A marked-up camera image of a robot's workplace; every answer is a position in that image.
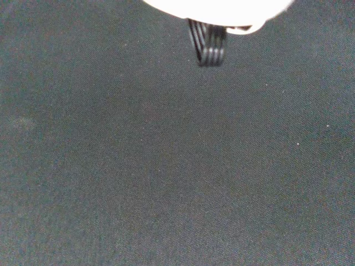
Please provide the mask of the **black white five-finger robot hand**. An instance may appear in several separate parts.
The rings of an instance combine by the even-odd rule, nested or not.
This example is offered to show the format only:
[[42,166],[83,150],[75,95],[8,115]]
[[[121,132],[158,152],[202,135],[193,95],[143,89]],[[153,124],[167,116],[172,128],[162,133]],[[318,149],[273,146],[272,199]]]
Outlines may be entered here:
[[166,14],[185,19],[201,67],[220,66],[226,54],[227,34],[247,35],[285,12],[293,1],[161,1],[146,4]]

